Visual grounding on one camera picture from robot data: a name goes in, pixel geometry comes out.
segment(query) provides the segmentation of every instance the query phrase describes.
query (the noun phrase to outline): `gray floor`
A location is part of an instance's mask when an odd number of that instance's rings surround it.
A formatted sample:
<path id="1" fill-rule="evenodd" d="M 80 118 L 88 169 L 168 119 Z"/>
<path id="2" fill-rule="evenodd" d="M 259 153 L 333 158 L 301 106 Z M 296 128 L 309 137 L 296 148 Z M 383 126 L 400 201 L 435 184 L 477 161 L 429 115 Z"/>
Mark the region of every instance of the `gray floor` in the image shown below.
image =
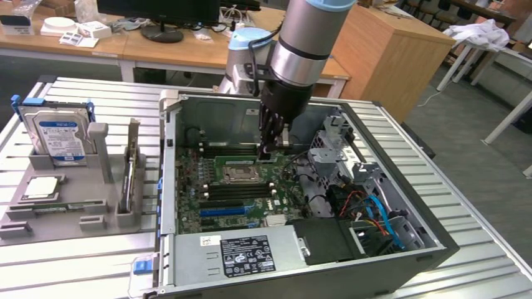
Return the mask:
<path id="1" fill-rule="evenodd" d="M 113 66 L 0 57 L 0 127 L 12 114 L 11 96 L 24 96 L 40 74 L 120 80 L 120 70 Z M 435 86 L 444 74 L 445 69 L 441 68 L 420 103 L 436 93 Z M 181 73 L 168 72 L 168 77 L 172 76 L 172 84 L 191 83 Z M 199 75 L 192 86 L 211 87 L 219 81 L 219 76 Z M 532 232 L 532 180 L 521 175 L 532 164 L 532 136 L 509 128 L 493 146 L 480 142 L 507 114 L 508 111 L 489 96 L 460 82 L 448 86 L 427 106 L 413 109 L 407 124 L 435 150 L 435 162 L 448 178 L 524 260 L 532 264 L 528 248 L 532 245 L 528 238 Z"/>

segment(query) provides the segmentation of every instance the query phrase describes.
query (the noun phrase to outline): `robotic arm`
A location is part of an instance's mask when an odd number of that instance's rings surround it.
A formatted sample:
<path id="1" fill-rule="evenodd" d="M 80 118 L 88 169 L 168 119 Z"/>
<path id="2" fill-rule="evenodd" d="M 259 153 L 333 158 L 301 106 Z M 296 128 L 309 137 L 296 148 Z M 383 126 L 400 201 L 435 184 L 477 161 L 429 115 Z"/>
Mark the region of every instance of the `robotic arm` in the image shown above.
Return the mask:
<path id="1" fill-rule="evenodd" d="M 260 123 L 261 143 L 259 159 L 271 159 L 271 153 L 277 149 L 280 140 L 288 137 L 293 119 L 304 112 L 312 96 L 313 86 L 325 67 L 343 22 L 356 0 L 291 0 L 285 13 L 284 23 L 279 33 L 279 42 L 267 59 L 272 36 L 261 36 L 248 41 L 251 55 L 241 54 L 241 48 L 232 47 L 232 43 L 243 38 L 237 31 L 229 42 L 229 58 L 221 92 L 241 93 L 240 88 L 249 82 L 261 80 Z M 265 62 L 261 65 L 261 74 L 253 65 L 253 71 L 244 70 L 243 64 L 255 60 Z"/>

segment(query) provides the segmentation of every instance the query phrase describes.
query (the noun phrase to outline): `aluminum slotted table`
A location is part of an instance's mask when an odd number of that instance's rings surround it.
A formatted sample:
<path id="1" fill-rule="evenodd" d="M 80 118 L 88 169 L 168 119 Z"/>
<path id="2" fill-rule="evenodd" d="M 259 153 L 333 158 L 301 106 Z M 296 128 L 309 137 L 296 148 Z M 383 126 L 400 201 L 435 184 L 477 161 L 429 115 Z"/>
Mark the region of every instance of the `aluminum slotted table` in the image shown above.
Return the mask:
<path id="1" fill-rule="evenodd" d="M 109 154 L 121 153 L 129 118 L 140 120 L 140 151 L 148 157 L 143 231 L 137 234 L 0 247 L 1 298 L 128 298 L 131 262 L 153 252 L 159 179 L 159 98 L 175 88 L 127 82 L 57 78 L 37 83 L 31 97 L 63 102 L 91 98 L 96 120 L 109 124 Z M 200 88 L 181 90 L 208 91 Z M 412 183 L 460 251 L 380 298 L 532 298 L 532 271 L 453 184 L 381 107 L 349 101 L 365 126 Z M 0 214 L 4 213 L 32 150 L 25 128 L 13 116 L 0 134 Z M 145 275 L 136 287 L 147 288 Z"/>

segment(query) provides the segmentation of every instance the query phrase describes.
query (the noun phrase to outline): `warning label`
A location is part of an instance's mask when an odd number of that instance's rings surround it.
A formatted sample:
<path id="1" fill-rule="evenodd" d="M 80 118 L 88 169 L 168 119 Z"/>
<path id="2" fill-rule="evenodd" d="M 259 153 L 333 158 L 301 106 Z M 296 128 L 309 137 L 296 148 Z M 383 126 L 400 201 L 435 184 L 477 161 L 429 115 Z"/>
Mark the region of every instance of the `warning label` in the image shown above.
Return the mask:
<path id="1" fill-rule="evenodd" d="M 59 160 L 81 160 L 85 156 L 81 140 L 76 137 L 77 123 L 73 121 L 41 121 L 41 136 L 49 155 Z"/>
<path id="2" fill-rule="evenodd" d="M 227 277 L 275 271 L 267 236 L 221 240 L 220 247 Z"/>

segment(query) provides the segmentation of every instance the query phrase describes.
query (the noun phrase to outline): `wooden desk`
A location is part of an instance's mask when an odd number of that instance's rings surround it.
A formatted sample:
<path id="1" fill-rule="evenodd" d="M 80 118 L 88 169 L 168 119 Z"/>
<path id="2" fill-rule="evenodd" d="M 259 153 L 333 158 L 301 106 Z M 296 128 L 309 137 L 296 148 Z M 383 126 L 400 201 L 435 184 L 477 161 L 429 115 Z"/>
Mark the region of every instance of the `wooden desk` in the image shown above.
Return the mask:
<path id="1" fill-rule="evenodd" d="M 480 7 L 479 5 L 467 2 L 465 0 L 449 0 L 451 3 L 461 7 L 463 9 L 471 11 L 477 16 L 485 17 L 487 19 L 493 19 L 496 22 L 503 23 L 503 29 L 507 29 L 509 25 L 517 20 L 515 17 L 503 14 L 501 12 L 492 11 L 485 7 Z"/>
<path id="2" fill-rule="evenodd" d="M 12 4 L 0 2 L 0 14 L 11 14 Z M 0 34 L 0 55 L 37 59 L 108 64 L 120 67 L 123 80 L 133 82 L 133 68 L 181 70 L 207 74 L 224 74 L 228 37 L 211 33 L 213 42 L 203 42 L 188 30 L 184 40 L 176 44 L 152 42 L 140 35 L 140 31 L 101 39 L 93 49 L 60 45 L 59 38 L 39 35 L 47 17 L 33 15 L 35 36 L 7 36 Z M 284 11 L 263 8 L 253 12 L 255 24 L 273 30 L 284 18 Z M 349 74 L 335 59 L 329 59 L 319 81 L 317 95 L 337 98 Z"/>
<path id="3" fill-rule="evenodd" d="M 284 18 L 284 11 L 263 7 L 260 12 L 252 12 L 251 15 L 255 25 L 272 31 L 277 28 Z M 132 69 L 135 67 L 224 74 L 229 38 L 223 34 L 211 32 L 213 41 L 204 42 L 193 37 L 193 33 L 189 30 L 183 30 L 183 34 L 184 39 L 181 42 L 160 44 L 145 39 L 140 31 L 129 33 L 123 58 L 131 64 L 129 71 L 123 73 L 124 81 L 133 81 Z M 319 95 L 337 97 L 347 80 L 349 80 L 349 74 L 337 61 L 329 59 L 319 83 L 332 85 L 332 87 L 325 94 L 319 91 Z"/>
<path id="4" fill-rule="evenodd" d="M 453 44 L 420 20 L 355 6 L 332 50 L 352 76 L 341 98 L 380 102 L 403 122 Z"/>

